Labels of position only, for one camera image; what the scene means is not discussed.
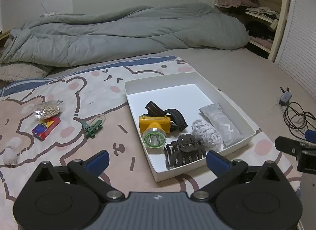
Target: white logo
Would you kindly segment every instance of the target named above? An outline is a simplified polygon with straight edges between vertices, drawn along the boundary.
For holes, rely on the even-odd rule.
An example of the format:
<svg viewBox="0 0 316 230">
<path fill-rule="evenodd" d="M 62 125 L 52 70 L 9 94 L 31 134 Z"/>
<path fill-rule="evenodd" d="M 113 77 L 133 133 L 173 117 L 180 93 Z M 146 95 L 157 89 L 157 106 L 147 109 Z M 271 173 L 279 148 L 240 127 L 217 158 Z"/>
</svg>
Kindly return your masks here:
<svg viewBox="0 0 316 230">
<path fill-rule="evenodd" d="M 231 129 L 231 128 L 230 128 L 230 124 L 225 124 L 224 126 L 227 126 L 228 131 L 230 131 L 231 133 L 234 132 L 234 129 Z"/>
<path fill-rule="evenodd" d="M 163 197 L 160 194 L 157 194 L 156 196 L 154 196 L 154 198 L 159 201 L 160 199 L 162 199 Z"/>
</svg>

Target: white box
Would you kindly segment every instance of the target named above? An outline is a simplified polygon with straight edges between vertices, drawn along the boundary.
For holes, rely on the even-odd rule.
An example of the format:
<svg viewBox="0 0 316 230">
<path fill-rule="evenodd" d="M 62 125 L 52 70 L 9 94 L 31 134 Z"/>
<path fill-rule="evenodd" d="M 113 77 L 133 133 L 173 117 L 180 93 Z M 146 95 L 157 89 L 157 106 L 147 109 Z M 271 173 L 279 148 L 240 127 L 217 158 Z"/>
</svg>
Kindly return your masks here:
<svg viewBox="0 0 316 230">
<path fill-rule="evenodd" d="M 226 149 L 221 147 L 219 151 L 221 155 L 225 156 L 245 146 L 256 133 L 238 112 L 241 109 L 236 104 L 231 104 L 214 85 L 196 72 L 127 81 L 125 82 L 125 90 L 139 138 L 156 182 L 199 168 L 206 164 L 206 159 L 203 158 L 181 167 L 167 169 L 163 147 L 158 149 L 148 148 L 143 143 L 142 135 L 139 131 L 139 116 L 147 114 L 145 106 L 151 100 L 162 110 L 170 108 L 179 110 L 188 124 L 188 127 L 181 133 L 173 132 L 167 134 L 166 144 L 177 140 L 180 134 L 192 134 L 192 123 L 196 119 L 203 118 L 199 109 L 212 103 L 219 103 L 223 112 L 244 136 L 244 139 L 235 145 Z"/>
</svg>

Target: patterned blanket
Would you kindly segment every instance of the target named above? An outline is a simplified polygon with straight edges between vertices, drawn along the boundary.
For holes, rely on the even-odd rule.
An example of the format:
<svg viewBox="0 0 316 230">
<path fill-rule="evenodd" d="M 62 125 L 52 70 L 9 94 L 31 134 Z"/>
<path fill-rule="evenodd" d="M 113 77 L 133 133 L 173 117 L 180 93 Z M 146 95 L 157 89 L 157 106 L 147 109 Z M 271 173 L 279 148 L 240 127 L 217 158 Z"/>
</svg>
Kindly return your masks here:
<svg viewBox="0 0 316 230">
<path fill-rule="evenodd" d="M 190 195 L 215 179 L 215 175 L 204 166 L 156 183 L 124 90 L 124 81 L 193 71 L 181 58 L 142 58 L 114 62 L 59 79 L 28 80 L 9 86 L 5 92 L 10 95 L 0 98 L 1 229 L 17 230 L 12 214 L 13 203 L 31 173 L 44 160 L 51 161 L 55 166 L 66 165 L 75 158 L 85 160 L 100 150 L 107 150 L 110 165 L 100 178 L 126 196 L 130 191 L 187 191 Z M 61 123 L 41 142 L 31 134 L 36 121 L 30 114 L 30 107 L 50 100 L 61 100 L 66 110 L 60 115 Z M 80 122 L 89 121 L 99 114 L 106 115 L 103 129 L 94 139 L 87 139 Z M 249 145 L 228 158 L 238 157 L 250 165 L 274 160 L 297 190 L 300 184 L 298 173 L 262 130 L 250 118 L 248 121 L 257 129 L 257 135 Z M 15 167 L 4 165 L 1 156 L 9 141 L 15 145 L 18 154 Z"/>
</svg>

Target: gray pouch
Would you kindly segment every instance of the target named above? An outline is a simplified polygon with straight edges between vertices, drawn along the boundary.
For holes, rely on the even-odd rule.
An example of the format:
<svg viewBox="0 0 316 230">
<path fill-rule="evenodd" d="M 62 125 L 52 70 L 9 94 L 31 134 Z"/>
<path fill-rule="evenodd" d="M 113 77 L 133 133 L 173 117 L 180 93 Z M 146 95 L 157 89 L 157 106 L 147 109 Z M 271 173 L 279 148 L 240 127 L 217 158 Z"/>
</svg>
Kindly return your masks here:
<svg viewBox="0 0 316 230">
<path fill-rule="evenodd" d="M 212 125 L 219 132 L 225 148 L 238 143 L 244 138 L 229 118 L 223 113 L 222 108 L 218 103 L 200 108 L 200 112 L 210 120 Z"/>
</svg>

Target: black elastic strap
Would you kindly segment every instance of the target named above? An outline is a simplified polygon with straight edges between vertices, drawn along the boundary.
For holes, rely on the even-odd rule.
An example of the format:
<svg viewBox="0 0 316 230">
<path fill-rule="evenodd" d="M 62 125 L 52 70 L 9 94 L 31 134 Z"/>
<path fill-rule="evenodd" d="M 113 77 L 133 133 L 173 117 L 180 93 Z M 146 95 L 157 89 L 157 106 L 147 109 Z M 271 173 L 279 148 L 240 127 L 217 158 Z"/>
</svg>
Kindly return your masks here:
<svg viewBox="0 0 316 230">
<path fill-rule="evenodd" d="M 148 111 L 148 115 L 151 117 L 163 117 L 165 114 L 169 114 L 171 121 L 175 123 L 175 125 L 171 124 L 171 132 L 176 130 L 182 132 L 188 127 L 188 124 L 185 122 L 181 112 L 177 109 L 162 110 L 152 100 L 146 105 L 145 108 Z"/>
</svg>

